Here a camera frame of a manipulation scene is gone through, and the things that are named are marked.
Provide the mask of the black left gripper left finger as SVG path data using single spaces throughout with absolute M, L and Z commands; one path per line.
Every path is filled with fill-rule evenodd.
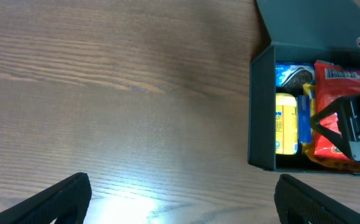
M 91 200 L 88 174 L 78 172 L 0 213 L 0 224 L 82 224 Z

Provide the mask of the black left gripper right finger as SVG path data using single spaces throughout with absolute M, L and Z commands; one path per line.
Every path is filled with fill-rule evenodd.
M 279 177 L 274 202 L 281 223 L 360 224 L 360 213 L 288 174 Z

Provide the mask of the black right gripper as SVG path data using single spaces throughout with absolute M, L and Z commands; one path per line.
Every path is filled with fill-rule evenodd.
M 338 132 L 324 127 L 321 120 L 336 115 Z M 327 138 L 348 159 L 360 161 L 360 94 L 342 96 L 310 118 L 313 130 Z

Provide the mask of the red snack bag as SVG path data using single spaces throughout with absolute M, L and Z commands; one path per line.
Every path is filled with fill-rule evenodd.
M 360 70 L 346 70 L 338 65 L 317 61 L 315 63 L 315 75 L 316 113 L 320 112 L 339 97 L 360 94 Z M 321 120 L 321 124 L 326 128 L 338 132 L 337 121 L 337 116 L 333 114 Z M 327 138 L 316 131 L 315 133 L 314 155 L 316 157 L 354 161 L 348 159 L 333 143 L 327 140 Z

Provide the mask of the small blue grey packet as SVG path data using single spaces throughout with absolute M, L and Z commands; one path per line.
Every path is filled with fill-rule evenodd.
M 310 126 L 310 99 L 307 95 L 297 96 L 298 141 L 301 144 L 312 142 Z

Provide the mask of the yellow round candy pack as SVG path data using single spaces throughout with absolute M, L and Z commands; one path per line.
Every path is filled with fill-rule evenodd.
M 295 155 L 298 151 L 297 100 L 288 93 L 275 94 L 275 153 Z

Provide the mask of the blue Oreo cookie pack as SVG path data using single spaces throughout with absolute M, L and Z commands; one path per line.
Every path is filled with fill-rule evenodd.
M 281 92 L 301 95 L 304 84 L 315 84 L 315 68 L 311 63 L 277 62 L 275 85 Z

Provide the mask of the dark green box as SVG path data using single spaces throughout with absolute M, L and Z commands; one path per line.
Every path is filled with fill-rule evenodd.
M 252 166 L 276 172 L 335 173 L 302 156 L 275 152 L 276 62 L 331 62 L 360 68 L 360 8 L 353 0 L 256 0 L 270 44 L 250 64 Z

